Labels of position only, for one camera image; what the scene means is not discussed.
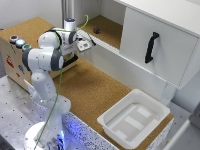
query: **brown box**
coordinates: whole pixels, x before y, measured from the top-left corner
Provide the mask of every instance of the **brown box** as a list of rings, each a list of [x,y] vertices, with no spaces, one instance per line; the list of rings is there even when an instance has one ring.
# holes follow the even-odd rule
[[[53,27],[52,24],[36,17],[0,31],[0,50],[6,74],[25,90],[28,90],[28,88],[24,79],[31,83],[31,72],[28,71],[22,63],[22,50],[16,48],[15,45],[10,44],[10,36],[17,35],[19,38],[24,39],[26,43],[30,44],[33,48],[38,48],[37,39],[51,27]],[[64,58],[68,60],[70,59],[70,55],[66,55]],[[64,68],[63,71],[66,71],[75,64],[76,62],[72,63]],[[60,71],[49,73],[51,77],[54,78],[60,74]]]

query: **cabinet handle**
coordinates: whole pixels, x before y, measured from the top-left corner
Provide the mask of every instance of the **cabinet handle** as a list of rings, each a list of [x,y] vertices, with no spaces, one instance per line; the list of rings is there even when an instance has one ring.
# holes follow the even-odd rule
[[[153,50],[154,40],[158,37],[159,37],[159,34],[156,33],[156,32],[153,32],[153,36],[150,38],[148,48],[147,48],[147,53],[146,53],[146,56],[145,56],[145,63],[146,64],[148,64],[150,61],[153,60],[153,57],[151,57],[151,53],[152,53],[152,50]]]

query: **white plastic bin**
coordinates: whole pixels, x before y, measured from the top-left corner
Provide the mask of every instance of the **white plastic bin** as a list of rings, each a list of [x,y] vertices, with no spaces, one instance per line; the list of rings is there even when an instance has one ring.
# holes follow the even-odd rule
[[[169,108],[135,89],[97,121],[105,133],[122,147],[135,149],[169,113]]]

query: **white cabinet door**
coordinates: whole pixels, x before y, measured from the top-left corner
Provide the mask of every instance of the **white cabinet door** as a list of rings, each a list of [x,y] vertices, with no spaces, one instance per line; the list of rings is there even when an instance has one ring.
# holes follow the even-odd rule
[[[146,64],[145,56],[153,32],[159,37],[154,40],[153,60]],[[179,86],[197,40],[191,34],[127,8],[120,54]]]

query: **cork surface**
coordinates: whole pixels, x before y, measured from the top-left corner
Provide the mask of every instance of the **cork surface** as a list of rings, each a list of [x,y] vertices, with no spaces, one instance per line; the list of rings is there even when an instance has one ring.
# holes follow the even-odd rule
[[[95,37],[101,39],[102,41],[120,49],[122,29],[123,26],[113,22],[103,16],[98,16],[94,19],[89,20],[87,28],[83,28],[84,31],[94,35]],[[93,29],[95,27],[100,28],[100,33],[95,34]]]
[[[58,88],[59,77],[54,82]],[[63,73],[60,94],[71,100],[71,112],[123,150],[105,134],[97,118],[129,92],[131,89],[79,59],[76,66]],[[146,149],[172,119],[173,115],[167,116],[136,150]]]
[[[24,39],[26,44],[38,48],[37,39],[52,26],[42,18],[36,17],[0,31],[0,37],[10,42],[10,36],[17,35],[20,39]]]

